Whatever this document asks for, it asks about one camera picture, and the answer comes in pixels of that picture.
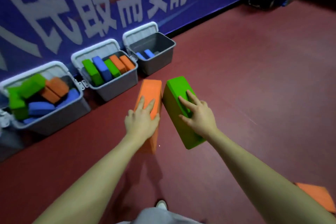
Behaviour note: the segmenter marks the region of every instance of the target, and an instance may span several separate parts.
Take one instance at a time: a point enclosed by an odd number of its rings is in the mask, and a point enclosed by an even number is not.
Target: white shoe
[[[163,209],[163,210],[168,210],[167,204],[164,200],[160,200],[157,204],[156,204],[157,208]]]

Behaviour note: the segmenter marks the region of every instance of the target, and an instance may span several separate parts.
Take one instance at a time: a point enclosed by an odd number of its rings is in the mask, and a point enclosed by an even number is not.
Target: blue foam block
[[[145,50],[145,54],[146,54],[149,58],[152,58],[152,57],[155,56],[155,55],[153,54],[153,52],[151,52],[149,49]]]
[[[138,58],[141,58],[141,59],[143,59],[143,60],[146,60],[146,59],[141,55],[140,52],[137,52],[136,55],[138,56]]]
[[[25,120],[23,120],[23,123],[24,124],[29,124],[29,123],[32,123],[33,121],[35,121],[35,120],[37,120],[38,118],[33,118],[33,117],[31,117],[31,118],[28,118],[28,119],[25,119]]]
[[[76,89],[71,89],[69,90],[68,95],[66,96],[66,99],[61,102],[58,106],[56,106],[57,109],[67,105],[68,103],[76,100],[77,98],[79,98],[79,93]]]
[[[92,58],[92,62],[100,72],[105,82],[109,82],[112,80],[112,74],[110,70],[99,56],[95,56],[94,58]]]
[[[31,102],[28,104],[29,115],[43,116],[55,110],[55,106],[48,102]]]

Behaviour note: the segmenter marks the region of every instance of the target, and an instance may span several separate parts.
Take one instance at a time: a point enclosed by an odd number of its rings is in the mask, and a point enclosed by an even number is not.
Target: blue banner
[[[1,0],[0,80],[155,21],[166,34],[238,0]]]

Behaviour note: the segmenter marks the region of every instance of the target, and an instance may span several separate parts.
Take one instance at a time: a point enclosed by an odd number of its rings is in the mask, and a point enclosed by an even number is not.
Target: orange foam block
[[[325,187],[304,183],[295,183],[295,185],[315,199],[315,201],[322,205],[328,212],[336,213],[334,201]]]
[[[162,82],[159,80],[143,80],[138,99],[136,101],[135,109],[137,109],[141,96],[145,97],[144,108],[146,108],[152,99],[155,99],[153,110],[150,112],[150,117],[153,120],[155,115],[161,115],[162,109]],[[158,140],[159,126],[157,126],[154,134],[148,138],[139,149],[139,152],[155,154]]]
[[[125,65],[127,71],[135,69],[135,65],[133,65],[132,61],[130,61],[127,56],[121,56],[120,60]]]
[[[40,91],[40,95],[53,104],[61,99],[58,95],[56,95],[51,89],[47,87],[44,87],[44,89]]]
[[[117,69],[120,71],[121,74],[124,74],[127,72],[125,65],[120,61],[120,59],[118,59],[116,55],[112,55],[110,57],[110,60],[117,67]]]
[[[45,86],[51,89],[59,97],[64,97],[69,92],[69,86],[58,77],[47,80]]]

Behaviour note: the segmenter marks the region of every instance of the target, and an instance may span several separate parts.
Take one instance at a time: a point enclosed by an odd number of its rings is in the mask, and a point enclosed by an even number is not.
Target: gray plastic bin
[[[112,79],[109,82],[104,83],[98,87],[93,86],[90,76],[88,75],[86,69],[84,68],[82,61],[89,59],[92,61],[92,58],[99,56],[102,60],[107,60],[110,56],[116,55],[118,58],[120,56],[127,54],[124,51],[120,50],[119,44],[114,39],[107,39],[103,42],[95,44],[91,47],[85,48],[79,52],[71,55],[71,61],[73,65],[78,69],[79,73],[86,80],[88,86],[97,91],[97,93],[105,100],[109,101],[119,94],[125,92],[129,88],[133,87],[138,83],[137,68],[138,64],[132,59],[131,62],[135,65],[135,68],[131,71],[128,71],[121,76]]]
[[[6,88],[20,86],[24,80],[37,73],[40,73],[46,79],[51,79],[53,77],[62,78],[63,81],[69,85],[69,88],[76,88],[80,96],[67,105],[56,109],[29,124],[24,124],[12,117],[12,124],[16,129],[29,129],[39,134],[49,136],[91,111],[90,106],[83,98],[83,91],[78,87],[76,80],[70,74],[68,68],[59,61],[51,61],[47,64],[2,81],[0,83],[0,91],[4,95],[8,96]]]
[[[123,34],[123,42],[131,59],[139,64],[140,69],[151,75],[171,63],[176,43],[159,32],[155,22],[127,31]],[[146,56],[144,51],[149,49],[155,56],[147,60],[139,58],[136,53]]]

